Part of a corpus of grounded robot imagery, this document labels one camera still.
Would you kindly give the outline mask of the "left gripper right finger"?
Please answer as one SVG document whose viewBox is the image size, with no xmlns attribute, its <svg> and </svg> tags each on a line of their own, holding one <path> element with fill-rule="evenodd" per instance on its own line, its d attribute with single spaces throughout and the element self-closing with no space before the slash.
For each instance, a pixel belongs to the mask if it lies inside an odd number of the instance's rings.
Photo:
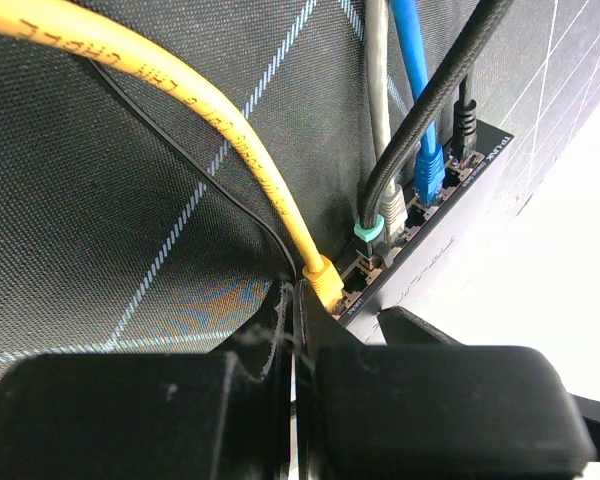
<svg viewBox="0 0 600 480">
<path fill-rule="evenodd" d="M 429 334 L 366 345 L 294 292 L 303 479 L 572 479 L 596 450 L 539 351 Z"/>
</svg>

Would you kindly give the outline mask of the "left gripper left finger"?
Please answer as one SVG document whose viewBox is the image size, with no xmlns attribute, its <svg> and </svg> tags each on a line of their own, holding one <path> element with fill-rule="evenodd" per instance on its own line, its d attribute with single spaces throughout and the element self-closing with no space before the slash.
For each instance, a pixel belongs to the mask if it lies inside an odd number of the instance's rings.
<svg viewBox="0 0 600 480">
<path fill-rule="evenodd" d="M 284 479 L 292 286 L 207 353 L 40 355 L 0 380 L 0 479 Z"/>
</svg>

